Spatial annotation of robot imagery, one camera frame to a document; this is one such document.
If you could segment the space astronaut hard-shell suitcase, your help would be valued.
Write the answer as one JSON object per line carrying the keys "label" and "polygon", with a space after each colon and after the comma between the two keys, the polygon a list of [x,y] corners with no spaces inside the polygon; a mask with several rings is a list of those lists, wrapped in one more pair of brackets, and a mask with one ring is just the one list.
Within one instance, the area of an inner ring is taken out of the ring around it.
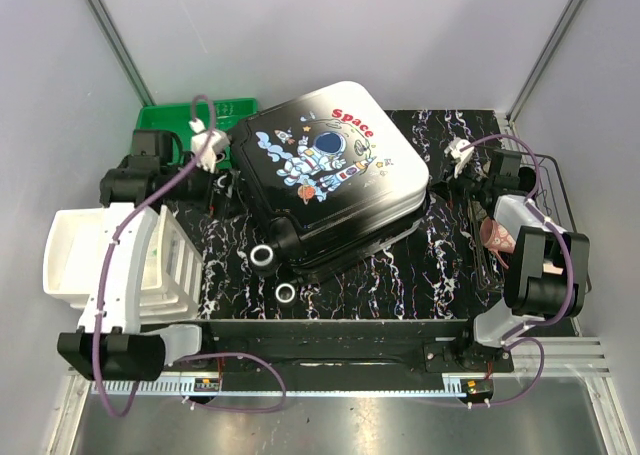
{"label": "space astronaut hard-shell suitcase", "polygon": [[264,240],[250,267],[290,305],[417,230],[429,169],[370,92],[341,81],[256,113],[230,132],[239,192]]}

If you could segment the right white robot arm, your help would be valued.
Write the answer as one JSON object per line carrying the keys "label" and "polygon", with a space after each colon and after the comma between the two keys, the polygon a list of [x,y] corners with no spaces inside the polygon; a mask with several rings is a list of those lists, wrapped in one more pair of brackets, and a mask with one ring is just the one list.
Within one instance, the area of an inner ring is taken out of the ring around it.
{"label": "right white robot arm", "polygon": [[478,202],[515,241],[501,300],[473,319],[472,337],[454,346],[463,370],[486,364],[489,347],[506,347],[533,327],[575,317],[584,305],[590,240],[542,213],[533,198],[536,182],[530,169],[521,168],[512,176],[451,176],[433,186],[448,201]]}

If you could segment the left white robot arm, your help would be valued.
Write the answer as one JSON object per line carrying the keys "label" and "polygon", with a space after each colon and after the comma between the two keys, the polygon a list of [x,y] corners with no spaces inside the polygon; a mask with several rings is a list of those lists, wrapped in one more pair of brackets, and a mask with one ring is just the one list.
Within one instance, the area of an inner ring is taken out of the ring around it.
{"label": "left white robot arm", "polygon": [[57,352],[86,379],[154,381],[179,359],[196,371],[214,363],[216,347],[192,321],[203,259],[163,203],[204,198],[210,185],[200,169],[113,169],[99,208],[55,215],[43,286],[83,308]]}

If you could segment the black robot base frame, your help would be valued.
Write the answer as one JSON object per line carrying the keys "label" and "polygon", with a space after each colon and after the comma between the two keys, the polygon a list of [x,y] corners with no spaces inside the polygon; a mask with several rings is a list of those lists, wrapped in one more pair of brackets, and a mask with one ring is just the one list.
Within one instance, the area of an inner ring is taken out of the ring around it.
{"label": "black robot base frame", "polygon": [[510,373],[510,355],[471,342],[468,321],[201,321],[205,354],[226,355],[222,377],[263,373],[281,388],[306,376],[404,387],[444,373]]}

